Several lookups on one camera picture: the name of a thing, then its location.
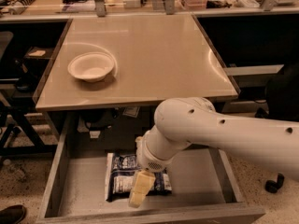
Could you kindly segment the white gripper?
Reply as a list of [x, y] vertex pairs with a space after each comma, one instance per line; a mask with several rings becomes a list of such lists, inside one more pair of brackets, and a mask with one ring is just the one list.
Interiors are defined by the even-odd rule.
[[145, 200], [150, 189], [154, 186], [155, 175], [163, 171], [172, 160], [160, 160], [156, 158], [149, 150], [148, 145], [150, 132], [135, 139], [136, 160], [138, 165], [144, 169], [136, 171], [133, 178], [133, 185], [129, 195], [129, 206], [138, 208]]

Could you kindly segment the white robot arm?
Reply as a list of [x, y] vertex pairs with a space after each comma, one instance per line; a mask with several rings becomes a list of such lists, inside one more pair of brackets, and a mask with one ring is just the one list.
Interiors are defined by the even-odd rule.
[[161, 172], [190, 145], [205, 145], [299, 180], [299, 123], [218, 113], [206, 98], [173, 98], [154, 112], [154, 126], [136, 139], [139, 166]]

